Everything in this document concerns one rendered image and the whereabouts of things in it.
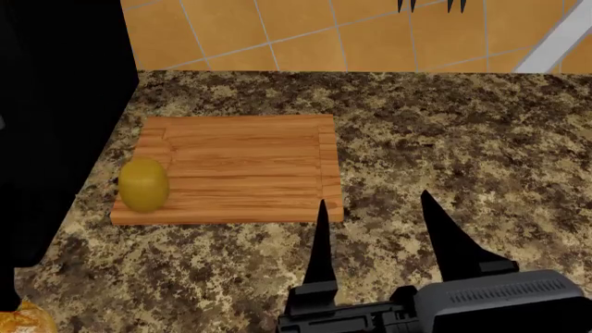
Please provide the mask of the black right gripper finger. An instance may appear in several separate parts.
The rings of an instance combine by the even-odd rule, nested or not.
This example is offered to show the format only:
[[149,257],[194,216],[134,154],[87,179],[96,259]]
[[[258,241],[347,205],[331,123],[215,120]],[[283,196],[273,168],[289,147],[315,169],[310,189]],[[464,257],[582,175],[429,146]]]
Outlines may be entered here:
[[289,292],[289,315],[321,313],[335,307],[338,284],[332,265],[327,205],[322,199],[303,283]]
[[428,191],[421,194],[423,217],[445,282],[511,274],[518,263],[479,246],[467,235]]

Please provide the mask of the wooden cutting board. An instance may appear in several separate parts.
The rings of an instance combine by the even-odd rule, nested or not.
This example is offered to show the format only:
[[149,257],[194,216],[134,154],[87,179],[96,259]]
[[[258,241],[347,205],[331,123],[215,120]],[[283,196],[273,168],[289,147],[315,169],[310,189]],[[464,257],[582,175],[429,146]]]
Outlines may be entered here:
[[344,218],[332,116],[148,117],[133,152],[163,166],[165,204],[116,225],[303,223]]

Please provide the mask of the white window frame bar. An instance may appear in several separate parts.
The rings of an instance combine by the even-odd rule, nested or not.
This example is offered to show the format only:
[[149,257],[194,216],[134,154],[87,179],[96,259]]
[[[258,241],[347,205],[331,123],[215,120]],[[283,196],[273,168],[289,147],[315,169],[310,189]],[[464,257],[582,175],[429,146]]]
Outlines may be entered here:
[[578,0],[512,72],[550,73],[590,32],[592,0]]

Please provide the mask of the yellow-green round fruit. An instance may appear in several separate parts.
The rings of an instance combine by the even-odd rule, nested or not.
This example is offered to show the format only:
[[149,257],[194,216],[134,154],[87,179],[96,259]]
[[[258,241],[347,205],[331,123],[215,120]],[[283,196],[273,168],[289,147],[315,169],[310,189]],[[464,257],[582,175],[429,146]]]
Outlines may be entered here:
[[164,167],[149,157],[133,157],[120,170],[122,202],[136,213],[152,213],[167,201],[169,182]]

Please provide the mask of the tall black appliance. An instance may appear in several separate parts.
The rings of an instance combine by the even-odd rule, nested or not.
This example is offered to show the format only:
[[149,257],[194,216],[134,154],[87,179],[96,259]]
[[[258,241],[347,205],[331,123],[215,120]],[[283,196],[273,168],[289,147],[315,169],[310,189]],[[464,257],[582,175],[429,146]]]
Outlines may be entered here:
[[0,312],[139,84],[120,0],[0,0]]

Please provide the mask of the golden brown bread loaf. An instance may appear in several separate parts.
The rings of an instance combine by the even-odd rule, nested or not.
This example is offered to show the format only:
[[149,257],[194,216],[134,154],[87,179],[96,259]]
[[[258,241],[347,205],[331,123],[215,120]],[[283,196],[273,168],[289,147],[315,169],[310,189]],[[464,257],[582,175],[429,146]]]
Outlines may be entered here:
[[22,301],[17,310],[0,312],[0,333],[57,333],[57,329],[42,307]]

